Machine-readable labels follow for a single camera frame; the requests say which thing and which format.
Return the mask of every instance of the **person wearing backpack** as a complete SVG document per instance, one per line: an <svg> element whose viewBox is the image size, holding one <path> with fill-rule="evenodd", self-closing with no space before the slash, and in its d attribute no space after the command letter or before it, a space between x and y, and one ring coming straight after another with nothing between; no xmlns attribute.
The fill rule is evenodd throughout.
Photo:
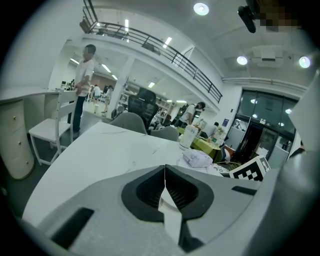
<svg viewBox="0 0 320 256"><path fill-rule="evenodd" d="M199 102L197 105L195 104L190 104L180 119L177 121L176 126L177 127L182 127L184 125L191 125L192 124L192 118L195 114L196 110L203 110L206 107L206 104L204 102Z"/></svg>

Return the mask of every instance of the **white chair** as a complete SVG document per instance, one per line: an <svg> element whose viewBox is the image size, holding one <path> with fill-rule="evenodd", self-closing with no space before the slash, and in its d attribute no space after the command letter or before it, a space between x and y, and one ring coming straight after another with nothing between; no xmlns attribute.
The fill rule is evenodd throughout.
<svg viewBox="0 0 320 256"><path fill-rule="evenodd" d="M56 107L55 119L46 119L41 123L37 124L35 127L29 130L31 137L32 146L36 155L36 158L39 161L39 164L42 163L46 165L51 165L58 155L62 153L62 149L66 149L66 146L60 145L60 138L68 129L70 129L70 141L73 142L73 121L75 108L77 103L76 91L63 91L62 89L59 92L58 103ZM61 122L60 119L71 113L71 124L66 122ZM50 162L45 161L39 157L38 150L36 148L34 137L50 142L50 147L57 147L57 152L54 154Z"/></svg>

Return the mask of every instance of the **gray chair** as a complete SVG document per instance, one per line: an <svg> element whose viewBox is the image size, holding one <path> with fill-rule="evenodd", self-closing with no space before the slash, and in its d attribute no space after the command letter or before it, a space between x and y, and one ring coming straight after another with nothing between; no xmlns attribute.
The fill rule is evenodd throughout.
<svg viewBox="0 0 320 256"><path fill-rule="evenodd" d="M165 127L160 130L151 130L150 135L174 142L177 142L179 138L179 132L177 131L177 129L171 126Z"/></svg>
<svg viewBox="0 0 320 256"><path fill-rule="evenodd" d="M141 134L147 134L145 125L140 116L135 113L122 113L110 125L124 128Z"/></svg>

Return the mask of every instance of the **fluorescent light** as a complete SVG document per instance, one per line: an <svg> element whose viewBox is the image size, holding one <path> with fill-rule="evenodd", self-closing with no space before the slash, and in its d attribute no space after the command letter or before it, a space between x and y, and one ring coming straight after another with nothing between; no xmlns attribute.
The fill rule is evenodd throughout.
<svg viewBox="0 0 320 256"><path fill-rule="evenodd" d="M108 71L109 73L111 73L110 69L109 69L105 64L102 64L101 66L104 67L106 71Z"/></svg>
<svg viewBox="0 0 320 256"><path fill-rule="evenodd" d="M239 56L236 61L240 64L240 65L246 65L248 63L248 60L246 57L243 56Z"/></svg>
<svg viewBox="0 0 320 256"><path fill-rule="evenodd" d="M73 59L73 58L71 58L70 59L71 61L73 61L73 62L75 62L75 63L77 63L77 64L79 64L79 62L78 61L76 61L75 59Z"/></svg>
<svg viewBox="0 0 320 256"><path fill-rule="evenodd" d="M209 13L209 7L202 2L196 3L193 6L193 10L195 11L196 14L201 16L207 15Z"/></svg>
<svg viewBox="0 0 320 256"><path fill-rule="evenodd" d="M171 42L172 38L169 36L167 38L167 40L165 41L164 45L163 45L163 48L167 48L168 44Z"/></svg>
<svg viewBox="0 0 320 256"><path fill-rule="evenodd" d="M306 56L302 56L299 60L299 64L304 69L309 68L310 67L310 59Z"/></svg>
<svg viewBox="0 0 320 256"><path fill-rule="evenodd" d="M125 31L126 32L129 32L129 20L128 19L126 19L125 21L124 21L124 26L125 26Z"/></svg>

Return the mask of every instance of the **gray floor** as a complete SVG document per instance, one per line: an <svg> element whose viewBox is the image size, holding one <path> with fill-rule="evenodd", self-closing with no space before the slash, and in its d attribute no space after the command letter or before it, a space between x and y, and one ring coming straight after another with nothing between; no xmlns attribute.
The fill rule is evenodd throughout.
<svg viewBox="0 0 320 256"><path fill-rule="evenodd" d="M110 120L104 118L101 120L98 116L91 114L89 112L83 112L80 124L80 132L84 133L90 127L95 125L98 122L105 122L109 123ZM33 151L33 147L31 145L31 141L29 140L30 148L34 155L34 169L32 173L23 180L15 180L13 179L7 172L5 168L1 170L1 186L6 189L7 192L7 201L12 210L12 212L17 216L21 217L25 206L28 202L28 199L33 192L34 188L45 174L47 169L49 168L48 165L42 164L39 165L36 156ZM43 141L40 139L35 139L35 144L38 149L39 155L44 160L50 161L54 154L56 153L57 149L50 148L50 144L47 141ZM68 146L70 144L70 133L67 131L61 137L61 144L64 146Z"/></svg>

